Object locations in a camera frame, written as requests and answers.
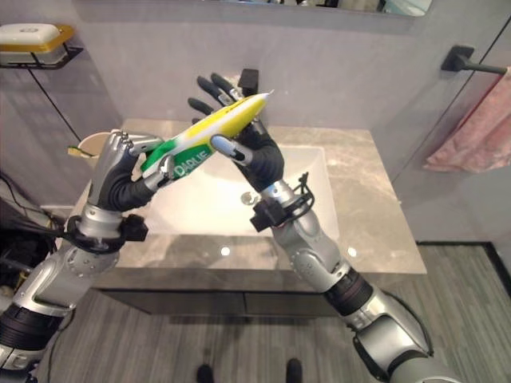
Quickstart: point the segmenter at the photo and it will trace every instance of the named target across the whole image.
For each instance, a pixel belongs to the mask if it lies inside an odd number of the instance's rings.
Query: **shoe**
[[[303,383],[302,363],[295,357],[287,361],[286,383]]]
[[[197,383],[215,383],[213,369],[210,365],[202,365],[197,369]]]

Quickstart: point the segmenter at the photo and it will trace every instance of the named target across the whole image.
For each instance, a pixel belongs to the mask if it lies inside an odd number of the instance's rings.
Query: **black cable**
[[[7,187],[9,188],[9,192],[11,194],[11,196],[13,197],[13,202],[16,203],[21,209],[23,209],[25,211],[25,216],[27,216],[26,214],[26,211],[27,210],[30,210],[30,211],[35,211],[36,213],[39,213],[39,214],[44,214],[46,215],[50,220],[51,220],[51,217],[49,217],[44,210],[38,210],[38,209],[33,209],[32,207],[28,207],[28,206],[23,206],[21,205],[18,200],[16,199],[16,195],[14,194],[14,191],[13,191],[13,188],[12,186],[10,185],[10,182],[8,179],[6,179],[4,176],[0,175],[0,180],[2,180],[3,182],[6,183]]]
[[[410,307],[410,305],[408,303],[406,303],[405,301],[403,301],[399,296],[392,294],[391,292],[385,291],[385,290],[382,290],[382,292],[385,295],[388,295],[389,297],[392,297],[393,299],[395,299],[401,306],[403,306],[410,313],[410,315],[412,317],[414,317],[414,319],[417,321],[418,325],[421,327],[422,332],[424,333],[424,338],[425,338],[426,344],[428,346],[428,355],[433,357],[433,355],[434,355],[433,342],[431,341],[430,333],[428,332],[428,329],[426,328],[426,325],[424,324],[422,319]]]
[[[53,106],[53,108],[55,109],[55,112],[57,112],[57,114],[60,116],[60,118],[62,119],[62,121],[64,121],[64,124],[65,126],[68,127],[68,129],[71,131],[71,133],[77,138],[78,142],[81,141],[81,138],[79,137],[79,135],[74,131],[73,127],[71,126],[71,124],[67,121],[67,119],[64,117],[64,115],[62,114],[62,112],[57,108],[57,106],[55,105],[55,103],[53,102],[53,100],[51,99],[50,95],[48,94],[48,92],[46,92],[46,89],[44,89],[44,87],[42,86],[42,84],[39,82],[38,78],[35,77],[35,74],[34,72],[32,72],[32,69],[28,69],[27,70],[29,71],[30,73],[30,76],[32,76],[32,78],[34,79],[35,83],[38,85],[39,89],[41,90],[41,92],[46,96],[46,98],[48,99],[48,101],[50,102],[50,104]]]
[[[50,383],[51,378],[51,368],[53,366],[53,353],[55,352],[55,345],[58,342],[58,339],[62,335],[64,331],[68,329],[69,326],[71,326],[71,323],[74,321],[74,315],[76,314],[76,310],[71,311],[71,317],[69,321],[60,329],[57,330],[57,337],[55,338],[55,342],[51,345],[50,349],[50,355],[48,356],[48,370],[46,372],[46,383]]]

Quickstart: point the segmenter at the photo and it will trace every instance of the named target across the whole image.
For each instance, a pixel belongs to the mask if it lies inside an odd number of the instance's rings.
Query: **bathroom sink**
[[[339,226],[323,148],[279,147],[286,163],[284,179],[294,187],[309,172],[314,211],[327,235],[337,239]],[[270,229],[257,233],[250,223],[258,199],[236,166],[215,153],[189,176],[155,194],[146,224],[150,234],[271,236]]]

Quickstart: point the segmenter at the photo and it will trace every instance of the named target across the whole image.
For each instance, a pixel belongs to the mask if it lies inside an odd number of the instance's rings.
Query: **marble countertop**
[[[122,129],[168,139],[188,126],[188,123],[167,120],[129,119]],[[340,238],[337,243],[355,269],[365,273],[426,273],[368,131],[279,126],[271,126],[269,131],[278,144],[324,149],[339,221]],[[86,194],[87,190],[78,201],[75,214],[81,211]],[[147,215],[148,209],[143,207],[135,212]],[[231,254],[222,256],[222,247],[229,247]],[[355,257],[348,255],[349,247],[356,250]],[[102,276],[96,285],[129,288],[131,280],[137,288],[186,289],[184,284],[187,286],[185,280],[190,281],[190,269],[196,270],[197,277],[202,275],[203,281],[209,280],[205,286],[209,289],[221,288],[227,283],[229,290],[246,290],[250,286],[249,290],[267,290],[268,285],[256,286],[259,280],[267,284],[269,281],[277,282],[274,288],[281,286],[282,290],[289,290],[290,284],[295,284],[298,290],[307,290],[302,282],[289,275],[293,273],[287,256],[273,238],[150,233],[143,243],[126,243],[121,249],[117,267]],[[238,274],[232,281],[237,280],[238,283],[231,286],[226,278],[231,278],[229,275],[236,272]]]

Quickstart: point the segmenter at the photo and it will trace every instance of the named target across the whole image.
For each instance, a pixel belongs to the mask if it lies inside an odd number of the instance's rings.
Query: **black robotic finger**
[[[193,98],[193,97],[189,97],[188,105],[190,105],[196,111],[204,113],[206,116],[215,111],[215,109],[213,109],[211,106],[209,106],[205,102],[203,102],[201,100],[197,100],[196,98]]]

